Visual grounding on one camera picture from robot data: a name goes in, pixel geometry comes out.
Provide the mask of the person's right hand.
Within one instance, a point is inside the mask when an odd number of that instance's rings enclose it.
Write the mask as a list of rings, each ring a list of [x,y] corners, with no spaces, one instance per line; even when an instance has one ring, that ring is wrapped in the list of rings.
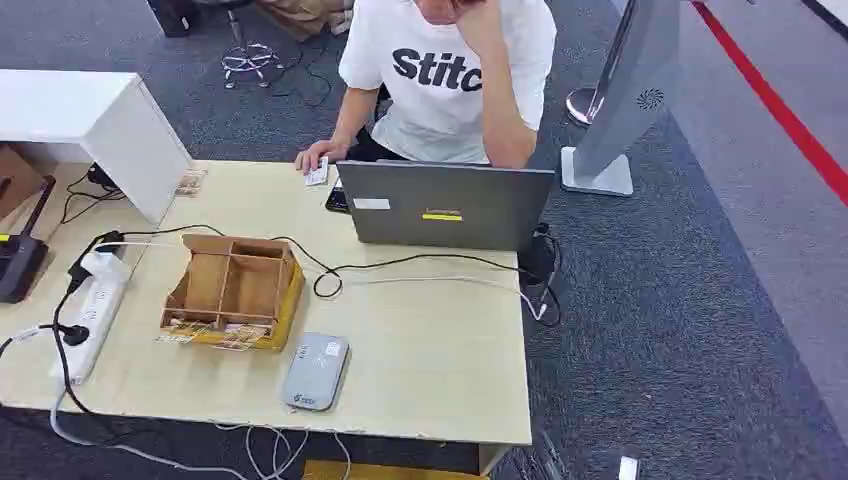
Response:
[[[294,167],[303,175],[307,175],[319,168],[321,162],[334,162],[344,159],[351,146],[350,142],[337,140],[320,140],[312,144],[306,150],[298,153],[294,161]]]

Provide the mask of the person's left hand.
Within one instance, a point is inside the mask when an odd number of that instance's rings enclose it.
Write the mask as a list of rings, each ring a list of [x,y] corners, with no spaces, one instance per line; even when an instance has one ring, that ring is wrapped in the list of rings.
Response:
[[[501,5],[497,0],[456,0],[451,2],[455,23],[461,22],[499,22]]]

